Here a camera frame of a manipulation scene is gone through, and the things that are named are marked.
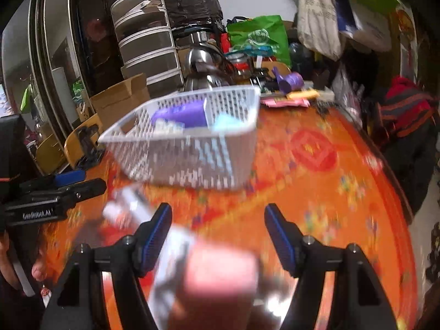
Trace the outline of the person's left hand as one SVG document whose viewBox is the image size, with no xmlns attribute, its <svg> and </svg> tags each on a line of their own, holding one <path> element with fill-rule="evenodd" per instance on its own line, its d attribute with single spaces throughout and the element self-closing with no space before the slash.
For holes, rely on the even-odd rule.
<svg viewBox="0 0 440 330">
<path fill-rule="evenodd" d="M 7 251 L 9 248 L 9 236 L 7 232 L 4 232 L 4 234 L 1 236 L 1 275 L 3 275 L 6 282 L 9 283 L 14 289 L 22 290 L 22 284 L 20 283 L 16 271 L 13 268 L 13 264 L 7 256 Z M 39 256 L 31 269 L 31 275 L 38 282 L 42 282 L 46 278 L 46 273 L 47 266 L 45 261 L 45 251 L 43 249 L 39 249 Z"/>
</svg>

